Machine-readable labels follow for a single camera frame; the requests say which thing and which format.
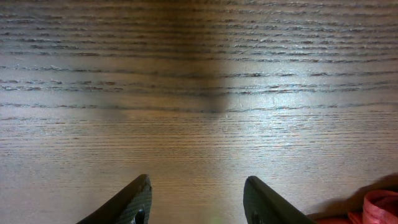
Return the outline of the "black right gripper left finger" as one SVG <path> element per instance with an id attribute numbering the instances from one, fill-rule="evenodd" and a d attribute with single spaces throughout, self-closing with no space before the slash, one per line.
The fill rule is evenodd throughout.
<path id="1" fill-rule="evenodd" d="M 151 205 L 150 178 L 141 174 L 77 224 L 148 224 Z"/>

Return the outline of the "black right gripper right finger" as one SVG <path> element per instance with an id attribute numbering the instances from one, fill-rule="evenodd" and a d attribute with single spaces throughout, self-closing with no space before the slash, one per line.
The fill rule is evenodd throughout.
<path id="1" fill-rule="evenodd" d="M 245 181 L 243 206 L 248 224 L 315 224 L 254 175 Z"/>

